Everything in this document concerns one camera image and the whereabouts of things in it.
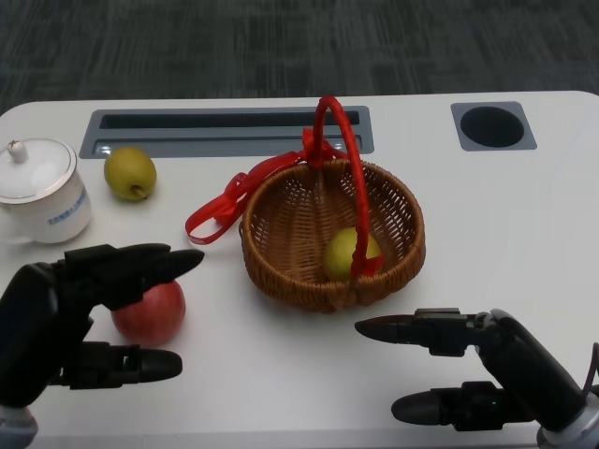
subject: wicker basket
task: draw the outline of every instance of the wicker basket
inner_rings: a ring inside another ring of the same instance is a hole
[[[300,164],[267,177],[245,198],[240,233],[245,266],[260,290],[306,311],[332,313],[368,306],[402,289],[422,268],[426,250],[416,199],[393,175],[359,161],[351,125],[331,97],[323,98],[316,110],[314,146],[321,148],[327,108],[342,128],[349,160],[318,164],[316,157],[316,164]],[[360,276],[364,244],[354,254],[352,279],[329,282],[324,251],[338,231],[354,225],[358,240],[361,234],[365,242],[368,231],[376,238],[383,267],[378,274]]]

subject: green pear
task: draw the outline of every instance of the green pear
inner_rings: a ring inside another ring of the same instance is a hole
[[[140,201],[150,196],[156,186],[156,167],[141,149],[122,147],[106,159],[104,179],[120,198]]]
[[[333,237],[325,250],[324,269],[330,281],[347,281],[351,277],[352,255],[356,250],[358,232],[354,227],[343,229]],[[381,255],[381,248],[373,236],[368,236],[366,258]]]

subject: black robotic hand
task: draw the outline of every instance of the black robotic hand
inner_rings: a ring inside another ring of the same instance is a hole
[[[26,407],[49,384],[115,388],[179,375],[183,364],[174,353],[83,338],[93,307],[115,311],[139,302],[203,257],[163,244],[101,245],[22,267],[0,299],[0,406]]]
[[[505,423],[536,420],[559,432],[587,407],[592,376],[581,389],[558,361],[504,311],[466,315],[457,309],[419,310],[414,315],[382,316],[356,323],[373,340],[417,344],[431,355],[464,355],[470,345],[503,389],[490,382],[437,388],[395,401],[400,421],[456,430],[495,430]],[[597,361],[592,364],[594,374]]]

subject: rectangular slot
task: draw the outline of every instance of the rectangular slot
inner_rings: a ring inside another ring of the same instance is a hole
[[[348,111],[351,124],[359,124],[359,114]],[[334,125],[330,112],[325,125]],[[182,128],[254,128],[271,126],[313,126],[314,112],[258,112],[220,114],[106,114],[100,129],[182,129]]]
[[[345,151],[341,136],[330,137],[328,141],[335,149]],[[363,152],[360,136],[356,136],[356,142],[358,150]],[[106,156],[124,146],[142,148],[150,157],[276,156],[300,151],[301,138],[99,140],[94,155]]]
[[[101,159],[123,146],[152,158],[273,156],[299,152],[304,129],[314,126],[313,108],[109,109],[92,114],[80,158]],[[361,153],[374,151],[368,108],[344,108]],[[345,151],[330,112],[324,138]]]

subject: white table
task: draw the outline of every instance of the white table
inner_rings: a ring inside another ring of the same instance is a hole
[[[167,346],[183,357],[173,380],[116,390],[48,388],[32,406],[35,447],[102,449],[382,448],[521,446],[536,425],[458,433],[392,417],[391,403],[432,387],[490,379],[474,351],[431,357],[413,346],[361,337],[365,318],[459,307],[512,313],[581,383],[599,340],[599,101],[580,92],[342,98],[365,105],[375,151],[365,159],[393,172],[416,195],[427,260],[394,297],[368,309],[308,315],[275,305],[248,280],[240,239],[229,232],[181,278],[187,316]],[[518,101],[538,148],[465,152],[450,105]],[[79,150],[97,109],[313,106],[317,99],[83,101],[32,103],[0,118],[0,142],[58,138]],[[158,188],[138,204],[116,201],[102,160],[80,160],[93,220],[63,245],[0,244],[0,290],[25,263],[110,243],[188,247],[183,223],[219,195],[232,175],[263,158],[156,159]],[[114,223],[118,216],[119,226]],[[88,340],[121,342],[97,309]]]

